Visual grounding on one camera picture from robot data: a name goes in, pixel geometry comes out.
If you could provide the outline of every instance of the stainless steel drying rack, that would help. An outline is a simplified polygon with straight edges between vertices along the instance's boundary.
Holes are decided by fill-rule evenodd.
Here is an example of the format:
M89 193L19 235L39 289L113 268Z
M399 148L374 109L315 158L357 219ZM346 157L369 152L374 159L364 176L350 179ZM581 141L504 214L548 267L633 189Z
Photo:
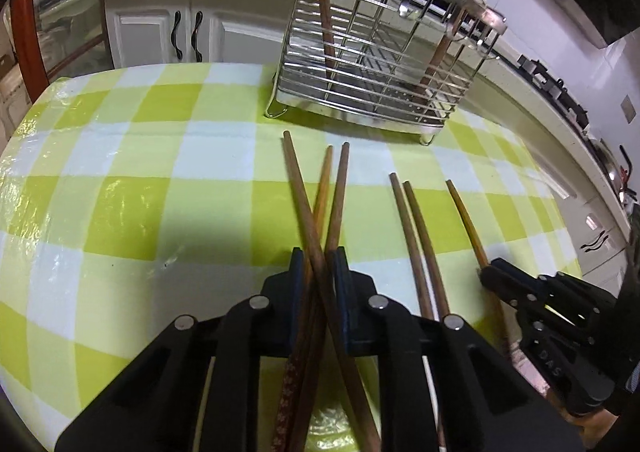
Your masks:
M294 0L268 117L294 106L418 133L427 143L506 30L504 17L483 0L330 1L328 30L322 27L319 0ZM453 47L441 63L430 66L429 36L433 44L442 34ZM334 55L327 54L327 45ZM476 54L469 58L473 66L461 61L465 49Z

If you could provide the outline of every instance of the chopstick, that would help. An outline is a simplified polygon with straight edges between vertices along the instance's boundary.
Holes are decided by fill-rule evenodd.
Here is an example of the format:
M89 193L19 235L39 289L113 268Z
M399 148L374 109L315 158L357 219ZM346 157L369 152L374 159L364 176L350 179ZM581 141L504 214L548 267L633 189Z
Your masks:
M400 223L402 224L406 247L409 251L411 269L414 272L414 282L415 289L418 294L420 315L423 318L433 320L433 308L431 308L431 299L429 298L429 290L427 289L427 278L424 274L424 268L422 267L420 250L418 249L418 243L415 240L414 227L411 224L409 210L404 202L400 181L398 180L398 175L396 175L395 172L389 174L389 179L391 180L391 187L393 188L394 196L396 197L396 205L398 206L398 213L400 214Z
M393 188L394 196L396 197L396 205L398 206L398 213L400 215L402 231L404 232L404 239L406 241L407 249L409 250L409 260L414 272L415 289L418 294L418 304L420 305L420 315L423 318L434 320L433 308L431 307L431 299L429 297L429 291L427 289L427 279L424 274L424 268L422 267L420 251L418 250L418 245L415 241L414 229L411 224L411 219L409 218L409 212L404 202L402 189L400 188L400 181L398 180L398 176L395 173L390 174L389 178L391 179L391 187ZM407 200L409 201L409 206L411 206L412 213L414 215L415 226L418 230L420 242L422 243L424 260L426 261L427 268L429 270L431 289L433 289L434 295L436 297L436 308L438 310L440 320L442 320L445 315L449 314L449 303L447 302L447 295L444 291L444 285L442 284L442 276L440 274L440 268L438 267L438 261L436 260L433 246L431 245L431 239L429 238L427 227L424 224L424 219L422 218L420 206L418 205L418 201L415 198L414 189L412 188L409 181L404 182L404 191L406 193ZM434 278L437 278L440 285L440 291L438 292L436 292L436 287L434 286ZM446 311L440 310L440 305L438 304L438 295L440 296L440 304L443 304L446 307ZM440 445L440 447L446 448L441 414L438 415L438 444Z
M456 34L458 32L464 13L465 12L463 9L461 9L460 12L458 13L458 16L452 28L453 34ZM444 35L442 37L442 39L440 40L440 43L437 45L436 50L433 53L433 56L431 57L431 61L429 62L429 66L427 67L427 70L425 71L424 76L420 80L420 85L430 85L431 79L433 78L433 75L436 73L437 68L440 67L440 64L444 60L444 57L446 56L451 43L452 43L452 40L447 35Z
M289 178L293 189L294 200L298 209L298 216L302 224L305 250L311 261L314 271L315 283L318 285L324 314L326 316L329 333L334 342L335 354L338 358L340 372L344 379L347 395L351 402L351 408L356 422L356 432L360 435L360 446L365 452L379 452L380 436L371 413L367 394L365 393L360 373L356 362L348 356L340 343L340 326L338 323L338 310L335 304L334 289L331 283L331 274L322 253L320 239L313 225L311 207L306 197L305 186L300 173L300 166L296 157L291 135L284 132L284 153L289 169Z
M324 243L324 256L329 262L331 252L338 248L340 239L340 229L342 227L342 211L344 208L344 193L347 185L347 167L349 164L349 143L342 145L340 152L340 162L338 163L338 174L335 181L334 201L331 207L329 219L329 230ZM316 392L318 390L318 379L322 350L326 336L326 317L320 304L318 295L313 298L314 306L311 314L310 344L305 357L305 375L302 380L300 401L294 417L291 437L289 439L290 452L302 452L305 448L306 435L308 434L309 423L314 409Z
M324 50L324 65L327 68L326 77L331 79L330 68L335 67L334 33L331 20L331 0L318 0L320 9L320 25L322 27L322 48Z
M460 194L456 190L456 187L451 180L447 180L447 188L449 189L449 193L451 194L453 202L456 204L456 208L458 209L458 213L460 214L460 218L462 219L462 224L465 225L466 234L468 235L469 240L471 241L471 247L474 249L474 253L476 254L476 260L478 261L480 269L482 269L489 265L489 259L486 257L484 247L482 247L482 242L480 241L480 237L478 237L478 232L476 231L474 223L471 221L469 212L466 211L465 204L462 202ZM500 339L500 346L502 347L501 350L504 353L504 356L509 356L510 347L507 324L504 320L504 311L502 311L500 299L498 299L495 293L491 292L489 292L488 298L490 299L490 308L495 315L498 337Z
M427 263L427 270L429 272L429 279L431 280L433 295L436 297L438 316L440 320L442 320L446 315L451 313L451 310L449 308L449 301L447 300L447 292L445 291L444 284L442 282L440 267L438 266L436 254L433 250L433 244L431 244L427 225L424 222L420 205L415 197L414 189L409 181L405 181L403 186L406 199L409 202L409 207L411 208L411 212L414 216L415 228L418 231L418 238L420 239L422 252L424 253L424 260Z
M478 260L480 268L487 267L489 265L489 259L486 257L486 253L484 252L484 247L482 247L480 237L478 237L476 227L471 221L469 212L466 211L465 204L462 202L462 197L460 197L460 194L456 190L453 181L451 181L450 179L447 180L447 188L449 189L449 194L451 194L453 202L456 204L456 208L458 209L458 213L460 214L460 218L462 219L462 224L465 225L466 234L471 241L471 247L474 249L474 253L476 254L476 259Z
M316 192L316 202L314 203L314 222L316 232L321 237L324 230L324 214L326 212L327 199L329 195L329 181L331 177L331 167L333 162L334 147L328 146L322 161L320 181ZM300 314L298 317L298 337L294 344L291 356L285 366L285 374L282 380L282 392L278 401L276 413L276 427L271 440L271 450L273 452L285 452L292 431L292 424L296 415L296 409L300 404L300 392L304 378L308 355L309 339L313 327L314 302L316 292L312 284L313 270L308 258L305 259L305 290L300 304Z

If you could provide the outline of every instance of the table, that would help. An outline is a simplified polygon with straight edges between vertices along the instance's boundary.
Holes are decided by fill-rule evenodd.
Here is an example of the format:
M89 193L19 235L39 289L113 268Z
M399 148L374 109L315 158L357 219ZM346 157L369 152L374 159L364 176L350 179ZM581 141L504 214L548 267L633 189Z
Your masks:
M580 276L555 201L510 131L459 110L426 148L299 110L270 120L262 112L273 73L174 64L82 76L53 83L18 127L0 161L0 384L48 449L173 318L222 315L286 267L301 241L284 130L309 194L326 145L337 154L350 141L342 244L352 269L414 313L393 171L415 188L452 311L485 335L476 259L446 179L490 258L532 275ZM375 405L375 369L360 365ZM282 367L261 364L261 450ZM308 450L355 450L332 367L323 368Z

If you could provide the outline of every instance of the drawer handle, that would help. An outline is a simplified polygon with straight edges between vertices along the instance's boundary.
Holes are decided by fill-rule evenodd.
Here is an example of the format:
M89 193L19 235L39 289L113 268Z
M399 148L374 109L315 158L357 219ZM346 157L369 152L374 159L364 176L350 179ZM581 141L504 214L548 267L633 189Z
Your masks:
M202 61L202 53L198 51L198 29L200 24L202 24L202 11L196 13L196 25L193 28L193 33L191 33L191 47L196 53L196 62Z
M174 28L171 31L171 45L175 49L175 55L178 57L178 60L182 60L182 51L180 51L178 49L178 46L175 44L175 32L178 29L178 25L180 25L180 18L182 18L182 15L180 14L179 11L176 11L175 17L174 17Z
M584 252L585 252L585 253L588 253L588 252L590 252L590 251L596 251L596 250L599 250L599 249L602 247L602 245L603 245L605 242L607 242L607 239L608 239L608 238L609 238L609 236L607 235L604 239L602 239L602 240L600 241L600 244L599 244L597 247L590 247L590 248L587 248L587 249L585 249L585 250L584 250Z
M598 244L598 241L600 240L600 237L602 237L602 236L604 235L604 232L605 232L605 230L602 230L602 231L598 234L598 236L596 237L596 240L595 240L595 241L593 241L593 242L591 242L591 243L589 243L589 244L583 244L583 245L580 247L580 249L585 249L586 247L590 247L590 246L593 246L593 245L595 245L595 244Z

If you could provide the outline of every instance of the white kitchen cabinet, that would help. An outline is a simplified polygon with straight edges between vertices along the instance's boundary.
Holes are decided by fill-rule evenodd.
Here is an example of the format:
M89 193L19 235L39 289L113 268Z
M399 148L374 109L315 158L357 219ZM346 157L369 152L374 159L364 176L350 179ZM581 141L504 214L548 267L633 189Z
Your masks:
M203 62L274 64L291 7L291 0L191 0L191 15L202 13L193 43Z
M106 0L116 68L195 61L190 0Z
M291 7L291 0L105 0L113 64L275 64Z

